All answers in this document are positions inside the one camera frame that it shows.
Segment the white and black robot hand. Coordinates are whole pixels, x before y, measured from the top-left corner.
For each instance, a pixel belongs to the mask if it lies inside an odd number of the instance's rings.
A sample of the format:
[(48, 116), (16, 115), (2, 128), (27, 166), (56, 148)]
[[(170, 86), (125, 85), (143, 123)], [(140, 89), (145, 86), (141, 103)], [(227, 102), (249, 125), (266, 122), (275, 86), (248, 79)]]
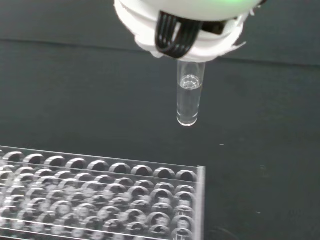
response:
[(233, 52), (248, 16), (263, 0), (116, 0), (136, 44), (155, 58), (205, 63)]

